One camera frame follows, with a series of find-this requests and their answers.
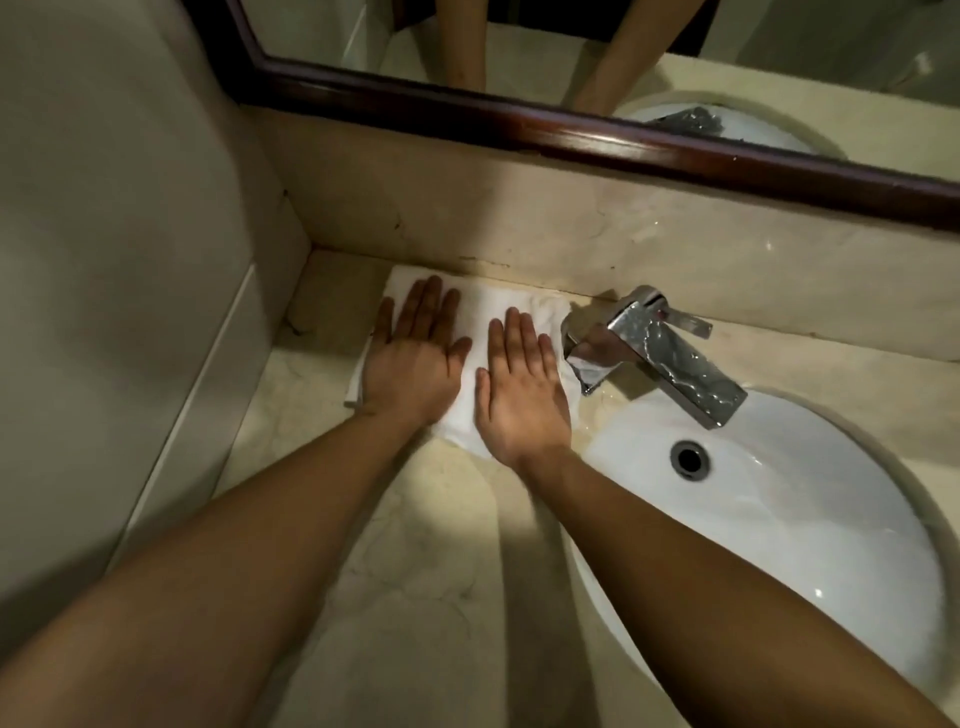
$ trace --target forearm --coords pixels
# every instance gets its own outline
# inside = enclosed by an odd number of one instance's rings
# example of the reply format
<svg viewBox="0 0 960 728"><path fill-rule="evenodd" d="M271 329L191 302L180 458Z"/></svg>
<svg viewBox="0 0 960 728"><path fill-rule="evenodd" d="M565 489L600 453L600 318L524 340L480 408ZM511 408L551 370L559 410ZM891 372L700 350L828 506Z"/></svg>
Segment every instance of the forearm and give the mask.
<svg viewBox="0 0 960 728"><path fill-rule="evenodd" d="M446 83L484 91L487 86L487 0L437 0Z"/></svg>
<svg viewBox="0 0 960 728"><path fill-rule="evenodd" d="M811 604L569 450L524 475L691 724L950 725Z"/></svg>
<svg viewBox="0 0 960 728"><path fill-rule="evenodd" d="M236 724L415 430L354 416L122 564L0 674L0 724Z"/></svg>
<svg viewBox="0 0 960 728"><path fill-rule="evenodd" d="M574 108L612 114L636 80L653 68L704 0L634 0Z"/></svg>

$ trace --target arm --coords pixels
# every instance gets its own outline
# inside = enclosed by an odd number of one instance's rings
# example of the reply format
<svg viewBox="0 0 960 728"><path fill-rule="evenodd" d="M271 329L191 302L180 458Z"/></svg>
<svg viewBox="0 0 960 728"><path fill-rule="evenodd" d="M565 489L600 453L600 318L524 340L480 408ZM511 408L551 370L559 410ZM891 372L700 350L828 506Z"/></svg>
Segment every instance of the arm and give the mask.
<svg viewBox="0 0 960 728"><path fill-rule="evenodd" d="M460 389L459 296L414 286L389 340L381 305L365 404L135 555L0 673L0 725L228 726L314 617L373 484Z"/></svg>
<svg viewBox="0 0 960 728"><path fill-rule="evenodd" d="M446 84L487 89L487 0L437 0Z"/></svg>
<svg viewBox="0 0 960 728"><path fill-rule="evenodd" d="M529 317L508 311L490 342L484 442L556 514L691 725L951 725L816 607L575 455L553 350Z"/></svg>
<svg viewBox="0 0 960 728"><path fill-rule="evenodd" d="M610 116L703 4L704 0L634 0L603 58L574 97L573 110Z"/></svg>

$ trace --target beige marble countertop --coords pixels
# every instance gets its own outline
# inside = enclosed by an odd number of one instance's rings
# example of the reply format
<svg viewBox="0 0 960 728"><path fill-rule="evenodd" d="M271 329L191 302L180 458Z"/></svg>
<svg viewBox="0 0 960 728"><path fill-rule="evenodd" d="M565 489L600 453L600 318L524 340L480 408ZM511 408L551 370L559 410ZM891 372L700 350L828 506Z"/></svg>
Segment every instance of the beige marble countertop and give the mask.
<svg viewBox="0 0 960 728"><path fill-rule="evenodd" d="M349 416L344 393L392 263L314 253L218 493ZM750 386L813 402L912 474L949 546L960 529L960 367L717 322L698 346ZM583 400L576 445L648 386ZM684 725L593 610L562 532L512 473L441 440L405 461L312 633L254 725ZM960 718L954 689L944 699Z"/></svg>
<svg viewBox="0 0 960 728"><path fill-rule="evenodd" d="M579 37L489 23L487 91L551 106L567 105L603 50L602 43ZM442 84L436 19L394 34L379 72ZM960 109L669 53L637 80L624 104L637 99L668 103L688 97L714 103L726 100L742 110L752 110L768 121L779 121L806 141L825 140L818 148L839 149L852 161L960 180L956 135Z"/></svg>

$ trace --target sink drain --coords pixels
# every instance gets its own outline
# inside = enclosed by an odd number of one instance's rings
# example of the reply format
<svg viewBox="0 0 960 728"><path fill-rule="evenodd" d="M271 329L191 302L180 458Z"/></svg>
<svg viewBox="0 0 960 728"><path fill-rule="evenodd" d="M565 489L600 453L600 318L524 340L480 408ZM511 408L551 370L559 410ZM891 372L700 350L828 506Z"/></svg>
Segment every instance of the sink drain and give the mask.
<svg viewBox="0 0 960 728"><path fill-rule="evenodd" d="M670 449L670 465L684 480L703 480L710 474L710 456L699 443L681 440Z"/></svg>

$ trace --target faucet handle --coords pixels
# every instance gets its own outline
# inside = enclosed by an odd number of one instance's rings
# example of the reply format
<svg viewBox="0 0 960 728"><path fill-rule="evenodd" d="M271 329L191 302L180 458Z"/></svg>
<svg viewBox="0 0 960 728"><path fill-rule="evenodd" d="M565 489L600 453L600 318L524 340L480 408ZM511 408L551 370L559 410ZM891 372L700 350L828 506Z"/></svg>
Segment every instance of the faucet handle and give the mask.
<svg viewBox="0 0 960 728"><path fill-rule="evenodd" d="M668 305L663 305L659 311L660 319L672 327L680 328L701 339L709 339L713 333L713 324L703 319L698 319L691 313L678 311Z"/></svg>

